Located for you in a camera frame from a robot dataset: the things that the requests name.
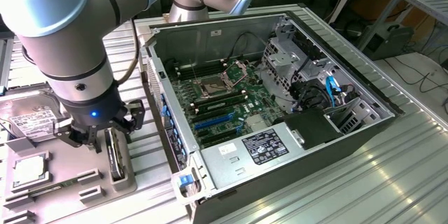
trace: screw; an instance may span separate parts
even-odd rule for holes
[[[85,90],[85,84],[82,84],[82,83],[76,84],[76,85],[74,85],[74,89],[76,89],[77,91],[82,91],[82,90]]]

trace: warning label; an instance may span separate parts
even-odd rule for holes
[[[242,139],[242,143],[257,165],[289,153],[273,129]]]
[[[53,133],[53,120],[56,116],[50,110],[9,118],[29,139],[46,136]]]

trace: blue pcie slot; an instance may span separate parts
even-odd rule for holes
[[[230,121],[233,119],[233,114],[234,114],[234,112],[232,112],[232,113],[229,113],[229,114],[226,114],[224,116],[220,116],[220,117],[217,117],[214,119],[210,119],[210,120],[208,120],[208,121],[205,121],[202,123],[196,124],[194,125],[194,130],[200,130],[200,129],[210,127],[212,125],[216,125],[218,123]]]

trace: motherboard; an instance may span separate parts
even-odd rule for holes
[[[205,75],[210,68],[190,68],[185,77],[170,77],[184,114],[202,148],[272,125],[285,114],[260,79],[257,63],[232,60],[224,71]]]

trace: hard drive label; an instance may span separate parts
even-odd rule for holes
[[[273,129],[242,139],[242,143],[257,165],[289,153]]]
[[[50,110],[38,111],[9,118],[22,134],[34,139],[53,133],[53,120],[56,116]]]

